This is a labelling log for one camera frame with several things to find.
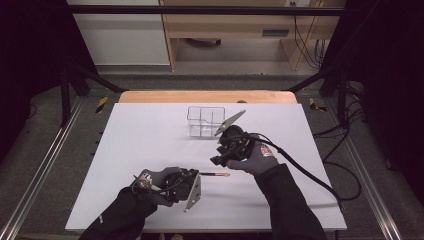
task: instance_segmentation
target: gloved hand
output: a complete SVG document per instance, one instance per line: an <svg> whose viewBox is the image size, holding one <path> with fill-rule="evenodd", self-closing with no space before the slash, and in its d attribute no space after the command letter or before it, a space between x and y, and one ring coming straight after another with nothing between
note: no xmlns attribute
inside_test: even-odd
<svg viewBox="0 0 424 240"><path fill-rule="evenodd" d="M142 184L142 187L147 189L152 189L154 191L160 190L158 186L162 183L163 179L166 178L168 175L173 173L179 173L181 172L181 169L179 167L167 167L163 169L161 172L152 172L148 169L144 169L141 173L138 179L140 180L140 184ZM154 205L164 205L167 207L171 207L174 202L168 201L164 198L165 193L162 194L147 194L147 197L149 201Z"/></svg>
<svg viewBox="0 0 424 240"><path fill-rule="evenodd" d="M259 138L257 134L251 134L251 137ZM250 157L243 161L228 160L227 167L234 170L243 170L253 175L260 175L266 170L277 166L278 160L274 157L271 149L261 142L255 142Z"/></svg>

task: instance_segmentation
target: person's right hand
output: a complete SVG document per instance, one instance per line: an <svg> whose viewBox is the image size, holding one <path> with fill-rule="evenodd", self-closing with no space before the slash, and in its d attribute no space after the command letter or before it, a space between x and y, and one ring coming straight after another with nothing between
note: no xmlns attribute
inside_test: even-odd
<svg viewBox="0 0 424 240"><path fill-rule="evenodd" d="M256 176L278 164L278 160L274 157L271 149L266 144L257 141L248 159L243 161L228 160L227 167L234 170L243 170Z"/></svg>

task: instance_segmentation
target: black metal frame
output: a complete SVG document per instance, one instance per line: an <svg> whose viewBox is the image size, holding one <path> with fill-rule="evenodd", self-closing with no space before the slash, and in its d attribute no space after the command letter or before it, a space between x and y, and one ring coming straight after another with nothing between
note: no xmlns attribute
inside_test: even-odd
<svg viewBox="0 0 424 240"><path fill-rule="evenodd" d="M44 10L54 11L54 12L63 12L70 14L201 14L201 15L279 15L279 16L358 16L364 14L364 11L360 10L349 10L345 8L298 8L298 7L244 7L244 6L117 6L117 5L68 5L68 6L55 6L51 4L46 4L39 1L40 7ZM327 66L325 69L321 69L317 74L309 77L303 82L287 89L286 91L291 91L296 93L297 91L305 88L306 86L322 79L324 77L332 77L329 87L327 84L325 91L323 87L320 89L320 92L324 95L329 95L330 92L339 85L339 96L338 96L338 118L342 123L342 126L347 127L346 119L346 78L343 73L343 58L346 53L346 50L349 47L349 44L352 44L356 35L362 24L354 31L352 37L347 41L340 53L337 55L335 61L332 64ZM81 67L75 67L74 69L83 73L84 75L93 78L98 81L100 84L108 87L113 91L125 91L119 87L114 86L113 84L107 82L106 80L99 77L97 74L90 73L82 69ZM65 92L63 96L66 97L66 87L65 83L62 84L62 89ZM64 122L66 123L68 116L64 113Z"/></svg>

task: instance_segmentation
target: floor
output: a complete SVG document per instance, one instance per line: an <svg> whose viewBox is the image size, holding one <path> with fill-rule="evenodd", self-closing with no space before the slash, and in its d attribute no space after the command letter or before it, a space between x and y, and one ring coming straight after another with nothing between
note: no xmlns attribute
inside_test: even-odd
<svg viewBox="0 0 424 240"><path fill-rule="evenodd" d="M167 67L106 67L101 72L106 79L129 89L282 90L317 71L306 63L299 71L291 71L281 52L278 40L223 40L219 46L186 40L181 43L174 72ZM296 94L313 133L337 124L336 102L334 98L319 96L317 90L321 83L318 81ZM88 97L72 95L72 103L79 106L75 111L79 113L72 119L67 134L59 128L59 89L32 99L33 116L27 120L0 167L0 226L3 226L0 239L78 238L77 233L64 230L64 225L113 103L119 99L119 94L94 82L89 84L92 91ZM95 113L103 96L108 96L108 103L102 113ZM311 98L318 108L310 107ZM353 97L348 97L348 103L352 103L350 113L356 110L361 113L361 106ZM386 168L385 157L366 124L366 116L356 116L352 118L355 120L347 138L328 158L329 162L354 172L363 186L358 198L344 202L343 215L348 230L340 232L340 239L424 239L423 206L415 199L402 174ZM340 142L343 133L344 130L338 129L316 138L322 158ZM58 151L46 154L55 140L59 143L53 147ZM46 171L38 171L40 166ZM355 195L358 185L354 178L332 164L324 166L337 192L345 197ZM33 181L34 176L40 176L37 178L40 184Z"/></svg>

